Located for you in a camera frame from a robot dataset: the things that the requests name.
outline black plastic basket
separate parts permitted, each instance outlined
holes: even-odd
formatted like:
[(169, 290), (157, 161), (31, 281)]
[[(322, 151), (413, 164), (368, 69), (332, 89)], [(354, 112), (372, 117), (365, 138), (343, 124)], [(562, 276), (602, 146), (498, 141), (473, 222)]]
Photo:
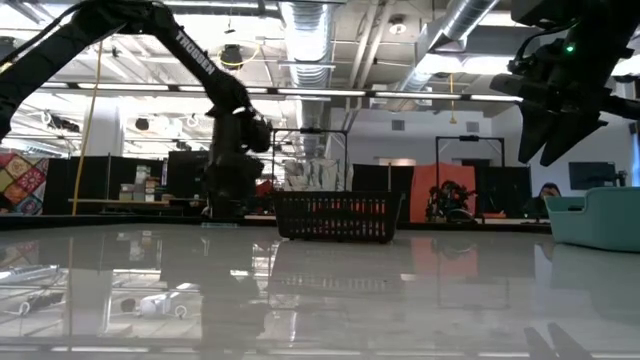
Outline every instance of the black plastic basket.
[(403, 195), (390, 192), (279, 191), (274, 194), (280, 236), (289, 239), (393, 239)]

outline person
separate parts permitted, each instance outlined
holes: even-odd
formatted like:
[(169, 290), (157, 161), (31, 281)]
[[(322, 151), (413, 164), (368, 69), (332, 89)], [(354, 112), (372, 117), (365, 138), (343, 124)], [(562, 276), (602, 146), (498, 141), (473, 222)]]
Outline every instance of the person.
[(548, 219), (549, 212), (547, 211), (547, 204), (544, 202), (546, 197), (559, 197), (562, 196), (558, 185), (548, 182), (542, 185), (537, 197), (531, 198), (524, 208), (525, 216), (528, 218)]
[(4, 194), (0, 193), (0, 215), (10, 212), (13, 212), (13, 203)]

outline wall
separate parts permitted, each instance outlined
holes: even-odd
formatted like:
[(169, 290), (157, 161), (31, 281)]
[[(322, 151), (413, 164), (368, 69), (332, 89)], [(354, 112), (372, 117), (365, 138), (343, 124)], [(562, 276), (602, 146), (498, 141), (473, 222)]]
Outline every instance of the wall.
[[(343, 109), (332, 109), (334, 129), (342, 125)], [(456, 112), (457, 124), (451, 124), (451, 112), (402, 112), (390, 113), (384, 110), (361, 110), (349, 133), (349, 159), (352, 164), (378, 165), (376, 157), (415, 159), (418, 165), (433, 164), (436, 161), (436, 136), (459, 136), (468, 134), (466, 122), (480, 124), (480, 133), (474, 135), (491, 136), (491, 119), (485, 119), (481, 112)], [(391, 131), (391, 120), (405, 121), (405, 131)], [(440, 141), (440, 159), (476, 158), (492, 159), (499, 164), (500, 155), (485, 141), (465, 143), (458, 140)], [(344, 148), (332, 139), (327, 144), (327, 156), (333, 159), (344, 157)]]
[[(603, 113), (602, 120), (609, 125), (597, 130), (560, 159), (548, 167), (540, 165), (539, 151), (530, 161), (531, 186), (536, 193), (545, 182), (554, 182), (563, 195), (580, 196), (584, 191), (571, 190), (569, 183), (569, 162), (606, 161), (614, 162), (616, 170), (625, 170), (631, 174), (633, 152), (632, 136), (629, 133), (628, 121), (617, 116)], [(494, 136), (505, 138), (506, 163), (508, 166), (521, 166), (518, 162), (518, 148), (520, 146), (520, 132), (522, 131), (522, 116), (520, 110), (514, 106), (493, 118), (491, 129)]]

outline teal container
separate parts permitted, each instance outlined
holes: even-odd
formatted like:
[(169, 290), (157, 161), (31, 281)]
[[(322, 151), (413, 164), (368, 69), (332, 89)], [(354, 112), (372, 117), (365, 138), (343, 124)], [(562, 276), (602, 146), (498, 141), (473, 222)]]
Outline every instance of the teal container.
[(640, 188), (595, 188), (585, 197), (546, 198), (558, 243), (640, 252)]

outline ceiling duct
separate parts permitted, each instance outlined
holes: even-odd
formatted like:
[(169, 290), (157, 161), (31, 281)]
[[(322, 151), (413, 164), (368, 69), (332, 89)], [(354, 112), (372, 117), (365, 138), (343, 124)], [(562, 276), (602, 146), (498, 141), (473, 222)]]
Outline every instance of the ceiling duct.
[[(397, 91), (421, 91), (431, 78), (434, 61), (445, 61), (441, 51), (463, 51), (467, 36), (500, 0), (451, 0), (441, 18), (422, 30), (416, 43), (416, 66), (396, 87)], [(399, 111), (406, 100), (390, 101), (387, 109)]]
[[(289, 61), (304, 64), (292, 65), (291, 82), (294, 87), (326, 88), (331, 69), (323, 63), (331, 57), (331, 24), (333, 6), (322, 3), (287, 2), (281, 5), (286, 23), (285, 42)], [(320, 126), (324, 102), (298, 100), (297, 120), (300, 128)], [(304, 139), (305, 154), (315, 152), (316, 142)]]

